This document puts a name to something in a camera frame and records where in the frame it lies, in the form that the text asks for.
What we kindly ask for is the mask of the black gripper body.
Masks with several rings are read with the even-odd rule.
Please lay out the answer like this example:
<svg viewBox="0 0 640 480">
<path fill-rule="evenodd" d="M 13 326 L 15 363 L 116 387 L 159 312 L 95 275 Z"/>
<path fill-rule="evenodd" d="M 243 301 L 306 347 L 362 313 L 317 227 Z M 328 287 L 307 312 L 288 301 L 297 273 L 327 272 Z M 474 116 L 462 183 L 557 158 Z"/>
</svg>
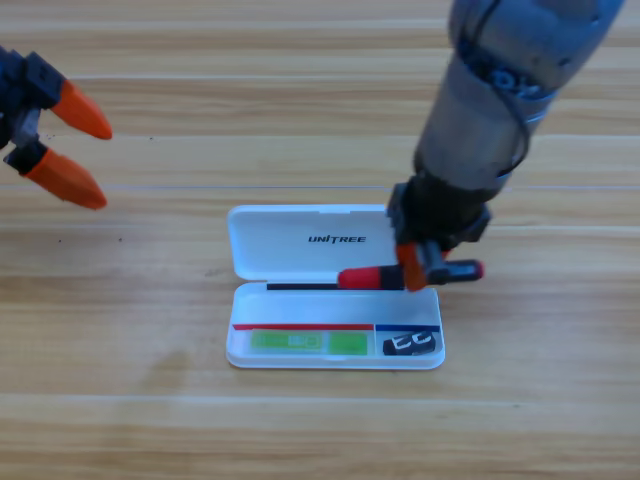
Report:
<svg viewBox="0 0 640 480">
<path fill-rule="evenodd" d="M 43 159 L 38 122 L 56 106 L 66 78 L 35 52 L 26 57 L 1 48 L 1 148 L 15 145 L 4 162 L 27 175 Z"/>
<path fill-rule="evenodd" d="M 458 188 L 425 172 L 395 184 L 386 212 L 396 259 L 398 244 L 415 243 L 428 285 L 481 279 L 480 261 L 444 260 L 441 252 L 479 241 L 491 220 L 488 201 L 492 198 L 491 189 Z"/>
</svg>

